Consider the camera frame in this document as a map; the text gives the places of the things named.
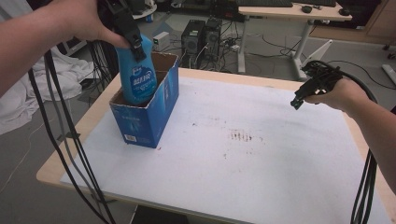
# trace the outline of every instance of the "computer tower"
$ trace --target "computer tower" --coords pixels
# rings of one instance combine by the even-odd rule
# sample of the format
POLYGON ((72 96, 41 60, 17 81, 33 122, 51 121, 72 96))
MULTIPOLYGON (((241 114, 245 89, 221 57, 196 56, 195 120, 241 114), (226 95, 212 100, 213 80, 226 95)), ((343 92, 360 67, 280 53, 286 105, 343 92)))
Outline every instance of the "computer tower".
POLYGON ((222 20, 209 18, 205 26, 205 58, 209 61, 217 61, 219 58, 222 20))
POLYGON ((190 20, 181 35, 181 66, 199 68, 204 58, 205 21, 190 20))

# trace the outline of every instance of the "hand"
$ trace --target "hand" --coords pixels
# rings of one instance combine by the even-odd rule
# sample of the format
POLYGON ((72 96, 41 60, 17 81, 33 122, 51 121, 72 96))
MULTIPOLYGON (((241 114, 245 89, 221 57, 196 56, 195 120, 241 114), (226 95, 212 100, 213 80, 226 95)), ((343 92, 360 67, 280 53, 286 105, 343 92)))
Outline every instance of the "hand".
POLYGON ((323 103, 334 109, 348 112, 353 105, 369 100, 364 90, 354 81, 342 78, 332 89, 322 95, 312 95, 304 99, 310 104, 323 103))
POLYGON ((69 39, 104 40, 115 47, 129 48, 128 41, 108 30, 99 20, 96 0, 54 0, 48 5, 60 25, 68 30, 69 39))

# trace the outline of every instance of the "blue bottle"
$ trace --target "blue bottle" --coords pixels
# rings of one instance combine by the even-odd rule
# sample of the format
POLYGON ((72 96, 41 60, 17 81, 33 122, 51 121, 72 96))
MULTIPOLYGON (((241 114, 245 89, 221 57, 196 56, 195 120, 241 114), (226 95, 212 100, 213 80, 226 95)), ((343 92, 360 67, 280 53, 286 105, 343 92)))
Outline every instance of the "blue bottle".
POLYGON ((142 105, 149 101, 157 88, 157 78, 151 60, 152 43, 146 36, 141 37, 141 45, 146 54, 142 61, 138 62, 130 49, 116 48, 123 95, 132 105, 142 105))

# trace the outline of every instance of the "white tabletop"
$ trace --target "white tabletop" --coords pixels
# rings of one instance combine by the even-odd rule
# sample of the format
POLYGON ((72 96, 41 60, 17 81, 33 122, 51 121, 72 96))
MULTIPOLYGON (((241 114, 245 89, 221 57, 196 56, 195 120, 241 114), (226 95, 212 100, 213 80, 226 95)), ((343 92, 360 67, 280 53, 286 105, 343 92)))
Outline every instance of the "white tabletop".
MULTIPOLYGON (((126 145, 111 111, 84 148, 110 196, 238 223, 348 223, 363 162, 344 117, 293 97, 181 77, 156 149, 126 145)), ((370 223, 390 223, 376 195, 370 223)))
POLYGON ((249 16, 265 16, 270 18, 289 18, 305 20, 328 20, 328 21, 350 21, 352 16, 341 16, 338 10, 340 5, 335 7, 322 7, 322 10, 313 8, 311 13, 303 13, 301 6, 293 4, 293 7, 240 7, 239 13, 249 16))

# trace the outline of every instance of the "cardboard box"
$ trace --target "cardboard box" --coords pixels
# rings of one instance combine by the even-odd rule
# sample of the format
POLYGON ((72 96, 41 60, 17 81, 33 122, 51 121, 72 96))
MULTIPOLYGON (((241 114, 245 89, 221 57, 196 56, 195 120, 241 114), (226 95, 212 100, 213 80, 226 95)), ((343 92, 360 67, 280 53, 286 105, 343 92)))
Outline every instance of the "cardboard box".
POLYGON ((126 102, 120 89, 110 100, 110 108, 124 141, 142 147, 156 147, 178 97, 177 56, 151 54, 158 87, 151 100, 142 106, 126 102))

